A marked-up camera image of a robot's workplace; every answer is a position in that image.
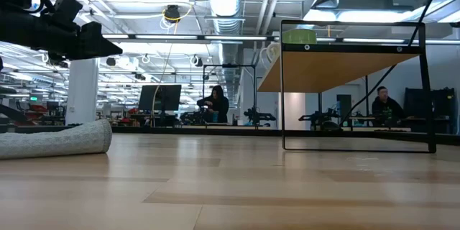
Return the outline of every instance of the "exposed ceiling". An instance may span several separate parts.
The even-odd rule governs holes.
[[[239,0],[241,10],[235,15],[241,21],[241,34],[254,35],[259,11],[262,8],[263,0]],[[346,20],[349,17],[356,18],[357,13],[350,13],[340,4],[359,0],[340,0],[336,8],[321,5],[305,7],[307,0],[277,0],[274,14],[266,14],[271,17],[270,24],[267,26],[267,34],[279,31],[282,19],[331,19]],[[390,15],[395,18],[392,21],[416,20],[420,15],[421,9],[426,0],[393,0],[413,3],[411,8],[400,11],[391,10],[391,13],[383,13],[381,17],[388,19]],[[79,0],[83,4],[83,9],[75,19],[79,25],[90,21],[97,21],[103,25],[104,34],[178,34],[178,35],[212,35],[216,34],[216,7],[211,6],[211,0]],[[455,19],[455,13],[459,14],[460,20],[460,0],[438,0],[438,8],[428,12],[426,22],[437,22],[448,17]],[[164,22],[163,11],[168,5],[178,5],[181,16],[184,16],[178,24],[168,24]],[[231,5],[222,4],[220,8],[229,8]],[[371,13],[364,17],[376,19],[376,14]],[[431,38],[442,38],[450,34],[450,26],[436,25],[428,31]],[[361,27],[332,27],[330,30],[316,30],[318,36],[340,37],[407,37],[410,32],[387,31],[383,28],[375,28],[372,31]],[[196,57],[201,58],[203,64],[219,65],[223,60],[222,44],[207,42],[207,44],[169,44],[169,43],[145,43],[145,42],[119,42],[117,43],[124,54],[114,56],[115,66],[106,64],[107,57],[101,58],[98,102],[114,102],[135,105],[139,99],[140,87],[145,83],[182,83],[183,84],[183,109],[188,105],[193,108],[193,104],[201,97],[203,87],[202,67],[196,67],[192,63]],[[5,70],[18,70],[18,73],[5,73],[0,75],[3,86],[10,85],[18,89],[19,94],[26,96],[31,93],[45,93],[45,98],[49,100],[65,101],[67,96],[67,86],[69,70],[59,68],[47,62],[45,52],[34,51],[26,47],[0,43],[0,55],[4,58]],[[250,64],[252,57],[241,58],[239,62]],[[134,72],[142,74],[146,80],[138,80],[134,77]],[[231,105],[235,106],[238,96],[239,73],[228,74],[220,68],[209,73],[210,78],[206,81],[206,95],[210,93],[210,86],[217,83],[224,85],[225,91],[229,93]]]

